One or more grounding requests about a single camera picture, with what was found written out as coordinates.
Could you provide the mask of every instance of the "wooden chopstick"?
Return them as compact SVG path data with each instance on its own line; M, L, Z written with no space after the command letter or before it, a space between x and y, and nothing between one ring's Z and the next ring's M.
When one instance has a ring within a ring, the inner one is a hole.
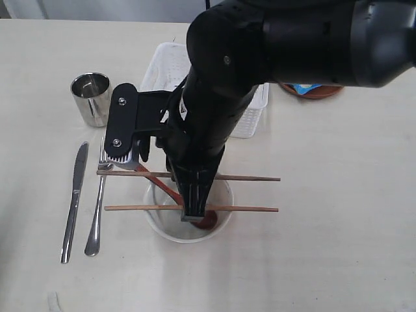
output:
M99 176L117 176L117 177L172 177L170 172L137 172L137 171L106 171L97 170ZM225 175L217 174L216 180L228 181L263 181L263 182L278 182L279 177L256 177L251 175Z
M126 206L105 206L106 211L126 211L126 210L181 210L180 205L126 205ZM216 206L207 205L207 210L214 211L251 211L262 213L277 213L278 208L268 207L243 207L243 206Z

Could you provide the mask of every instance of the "butter knife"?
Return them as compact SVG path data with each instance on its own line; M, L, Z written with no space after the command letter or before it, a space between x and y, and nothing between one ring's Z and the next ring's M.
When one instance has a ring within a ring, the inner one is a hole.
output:
M68 220L66 221L66 229L64 235L64 243L60 253L60 262L68 263L71 255L73 233L75 231L75 221L77 220L79 196L81 195L81 187L83 185L86 158L88 157L88 142L84 142L78 150L75 166L73 168L72 179L72 197Z

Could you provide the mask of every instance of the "plastic basket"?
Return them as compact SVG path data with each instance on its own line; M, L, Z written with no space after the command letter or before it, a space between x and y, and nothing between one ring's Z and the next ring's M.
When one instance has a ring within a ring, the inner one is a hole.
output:
M188 74L190 62L186 46L170 42L160 44L140 85L140 91L172 91ZM268 101L268 83L257 89L231 136L250 138L254 135L262 110Z

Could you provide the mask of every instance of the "metal fork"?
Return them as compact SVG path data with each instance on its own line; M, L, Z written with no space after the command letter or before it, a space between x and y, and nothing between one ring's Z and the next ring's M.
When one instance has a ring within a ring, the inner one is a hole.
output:
M107 160L107 153L104 150L104 136L101 138L101 145L99 147L99 161L98 170L112 170L113 164ZM86 255L92 256L99 252L99 232L101 228L101 210L103 207L103 195L105 186L105 176L99 177L98 196L96 203L96 211L94 218L92 219L91 230L86 242L85 251Z

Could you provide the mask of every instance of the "stainless steel cup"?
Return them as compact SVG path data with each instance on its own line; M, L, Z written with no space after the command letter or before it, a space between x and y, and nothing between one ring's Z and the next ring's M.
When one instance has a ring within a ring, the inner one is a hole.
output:
M109 120L112 88L102 73L85 73L71 84L71 92L85 123L104 127Z

